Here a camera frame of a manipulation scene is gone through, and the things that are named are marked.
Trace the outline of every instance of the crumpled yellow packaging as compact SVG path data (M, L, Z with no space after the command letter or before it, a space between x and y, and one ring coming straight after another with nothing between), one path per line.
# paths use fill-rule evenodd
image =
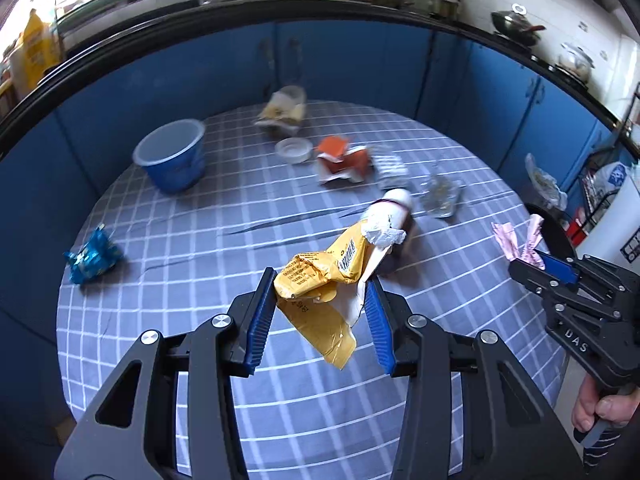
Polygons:
M325 361L340 369L355 350L356 339L330 301L336 297L338 282L360 279L369 245L358 222L326 251L294 256L274 280L279 309Z

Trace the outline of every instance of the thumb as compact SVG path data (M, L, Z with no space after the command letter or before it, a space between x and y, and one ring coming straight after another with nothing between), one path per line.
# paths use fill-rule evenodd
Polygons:
M631 420L640 399L637 395L611 395L596 404L596 413L606 420L625 424Z

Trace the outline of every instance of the pot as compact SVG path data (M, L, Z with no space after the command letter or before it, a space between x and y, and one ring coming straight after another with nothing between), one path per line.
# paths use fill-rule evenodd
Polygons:
M501 10L491 13L491 20L495 30L523 46L534 46L540 36L539 30L545 30L544 25L531 25L525 18L527 9L519 4L513 4L511 10Z
M591 77L591 69L595 68L593 59L587 56L579 46L573 46L570 43L563 43L561 46L564 50L558 57L558 65L587 84Z

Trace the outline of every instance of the human hand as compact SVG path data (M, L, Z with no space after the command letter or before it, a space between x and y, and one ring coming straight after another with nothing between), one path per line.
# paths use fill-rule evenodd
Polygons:
M629 395L610 395L599 398L596 381L589 374L584 376L578 398L575 400L571 422L574 428L586 433L593 427L594 415L615 424L626 424L631 420L640 403L640 389Z

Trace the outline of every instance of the blue wrapper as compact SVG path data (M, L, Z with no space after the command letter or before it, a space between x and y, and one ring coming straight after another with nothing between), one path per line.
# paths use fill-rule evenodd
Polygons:
M89 282L111 269L122 256L122 251L109 240L104 224L100 224L78 254L65 253L71 269L69 280L76 285Z

